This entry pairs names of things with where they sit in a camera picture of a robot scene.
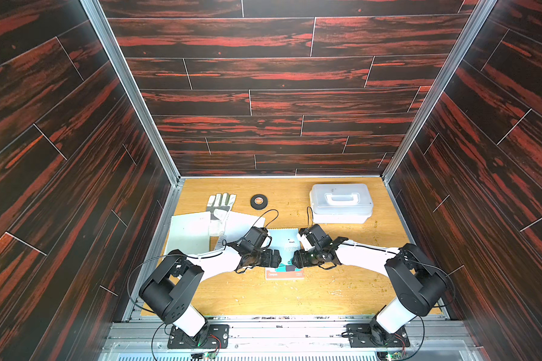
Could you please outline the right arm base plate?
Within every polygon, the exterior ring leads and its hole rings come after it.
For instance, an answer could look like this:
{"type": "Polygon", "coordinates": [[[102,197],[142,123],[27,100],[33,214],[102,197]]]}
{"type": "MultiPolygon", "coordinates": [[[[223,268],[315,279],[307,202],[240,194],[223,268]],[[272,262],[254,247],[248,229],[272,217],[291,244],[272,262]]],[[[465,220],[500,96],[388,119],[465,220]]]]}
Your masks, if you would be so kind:
{"type": "Polygon", "coordinates": [[[348,323],[342,337],[349,340],[352,348],[407,348],[410,346],[410,340],[404,327],[400,328],[396,333],[389,333],[380,326],[370,323],[348,323]]]}

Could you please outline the large white spiral notebook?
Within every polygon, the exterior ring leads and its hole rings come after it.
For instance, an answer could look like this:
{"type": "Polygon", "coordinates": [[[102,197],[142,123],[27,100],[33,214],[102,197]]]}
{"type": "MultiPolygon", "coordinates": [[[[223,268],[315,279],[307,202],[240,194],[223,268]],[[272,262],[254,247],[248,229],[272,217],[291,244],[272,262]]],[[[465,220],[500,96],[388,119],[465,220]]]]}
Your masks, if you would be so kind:
{"type": "Polygon", "coordinates": [[[265,218],[231,211],[224,231],[215,244],[215,250],[222,249],[224,244],[238,241],[251,227],[263,227],[265,218]]]}

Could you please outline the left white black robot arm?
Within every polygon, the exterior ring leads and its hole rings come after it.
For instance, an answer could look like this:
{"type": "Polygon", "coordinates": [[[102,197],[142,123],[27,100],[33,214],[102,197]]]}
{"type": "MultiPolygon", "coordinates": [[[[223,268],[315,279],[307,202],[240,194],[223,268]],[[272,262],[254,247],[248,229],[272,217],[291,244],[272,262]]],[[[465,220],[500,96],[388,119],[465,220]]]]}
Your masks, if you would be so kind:
{"type": "Polygon", "coordinates": [[[171,251],[142,284],[139,296],[162,322],[174,325],[200,343],[209,329],[206,318],[191,305],[200,283],[224,273],[279,266],[279,251],[263,245],[272,240],[266,228],[251,227],[221,251],[193,257],[171,251]]]}

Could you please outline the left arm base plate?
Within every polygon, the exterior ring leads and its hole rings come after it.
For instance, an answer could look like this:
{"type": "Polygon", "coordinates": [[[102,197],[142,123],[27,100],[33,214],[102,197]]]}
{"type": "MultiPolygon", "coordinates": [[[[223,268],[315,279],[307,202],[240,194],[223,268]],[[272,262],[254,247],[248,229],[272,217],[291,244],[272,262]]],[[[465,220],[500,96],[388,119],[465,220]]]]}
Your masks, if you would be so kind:
{"type": "Polygon", "coordinates": [[[187,335],[182,329],[173,326],[167,348],[170,350],[201,349],[220,350],[228,346],[230,326],[222,323],[206,323],[195,336],[187,335]]]}

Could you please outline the small teal cover notebook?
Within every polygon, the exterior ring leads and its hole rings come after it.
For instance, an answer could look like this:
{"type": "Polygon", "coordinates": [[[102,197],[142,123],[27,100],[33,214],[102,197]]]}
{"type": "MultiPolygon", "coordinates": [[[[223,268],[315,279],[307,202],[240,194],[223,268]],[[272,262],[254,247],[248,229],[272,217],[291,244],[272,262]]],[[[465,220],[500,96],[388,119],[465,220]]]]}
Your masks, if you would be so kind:
{"type": "Polygon", "coordinates": [[[301,249],[297,239],[298,229],[269,229],[272,238],[269,249],[279,251],[281,263],[276,268],[265,269],[267,281],[297,281],[304,279],[304,270],[292,264],[295,251],[301,249]]]}

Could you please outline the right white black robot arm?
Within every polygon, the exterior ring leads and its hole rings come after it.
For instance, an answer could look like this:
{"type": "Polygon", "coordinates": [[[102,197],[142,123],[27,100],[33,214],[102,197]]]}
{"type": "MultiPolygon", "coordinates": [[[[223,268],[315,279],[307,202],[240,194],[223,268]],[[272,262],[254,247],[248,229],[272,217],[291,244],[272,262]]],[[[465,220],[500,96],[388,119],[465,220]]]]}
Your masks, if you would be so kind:
{"type": "Polygon", "coordinates": [[[385,275],[391,282],[395,298],[371,321],[371,337],[382,344],[383,338],[395,334],[416,317],[428,315],[448,290],[447,274],[434,266],[422,250],[408,243],[401,248],[378,248],[344,237],[332,239],[318,224],[298,231],[303,248],[295,251],[292,264],[299,269],[330,263],[355,266],[385,275]]]}

